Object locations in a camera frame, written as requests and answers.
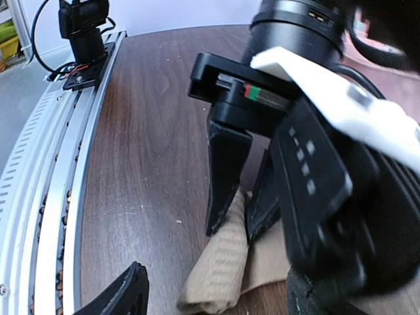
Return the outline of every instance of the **beige cloth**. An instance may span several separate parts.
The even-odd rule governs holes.
[[[248,248],[247,199],[236,193],[225,223],[191,271],[177,305],[183,314],[221,314],[235,307],[242,293],[286,279],[289,263],[280,222]]]

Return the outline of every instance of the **yellow object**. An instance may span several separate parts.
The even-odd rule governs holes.
[[[13,37],[3,44],[0,44],[0,49],[3,53],[3,59],[9,59],[18,53],[19,38]]]

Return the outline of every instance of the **brown fabric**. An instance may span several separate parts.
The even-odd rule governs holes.
[[[185,283],[177,305],[183,314],[221,314],[235,307],[242,293],[286,279],[289,264],[281,223],[248,248],[244,209],[245,196],[238,191],[226,222]]]

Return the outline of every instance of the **table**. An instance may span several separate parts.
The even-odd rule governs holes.
[[[149,314],[178,314],[180,289],[207,243],[209,105],[187,97],[190,72],[198,52],[238,60],[248,35],[246,26],[219,26],[124,41],[89,162],[83,305],[138,261],[149,273]],[[247,188],[266,143],[255,141],[241,179]],[[387,314],[398,313],[392,307]],[[286,308],[285,285],[277,283],[246,294],[227,314],[282,315]]]

